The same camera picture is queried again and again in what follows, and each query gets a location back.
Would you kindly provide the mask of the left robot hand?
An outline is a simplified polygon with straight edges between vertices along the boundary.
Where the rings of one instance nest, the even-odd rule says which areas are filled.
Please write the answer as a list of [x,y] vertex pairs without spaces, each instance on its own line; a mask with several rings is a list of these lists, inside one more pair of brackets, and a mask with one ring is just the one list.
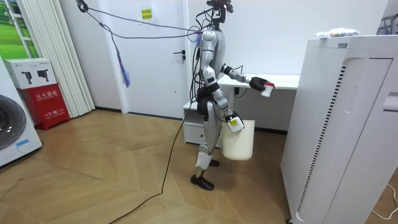
[[265,84],[266,84],[267,80],[263,79],[263,78],[259,78],[259,77],[252,77],[251,80],[249,81],[249,86],[257,91],[264,91],[265,88]]

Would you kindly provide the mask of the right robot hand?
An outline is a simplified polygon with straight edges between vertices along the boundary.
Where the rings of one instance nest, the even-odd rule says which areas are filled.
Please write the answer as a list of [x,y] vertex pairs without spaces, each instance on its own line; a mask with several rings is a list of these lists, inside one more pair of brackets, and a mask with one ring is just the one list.
[[240,132],[244,129],[244,122],[235,111],[231,115],[227,115],[225,120],[229,130],[233,133]]

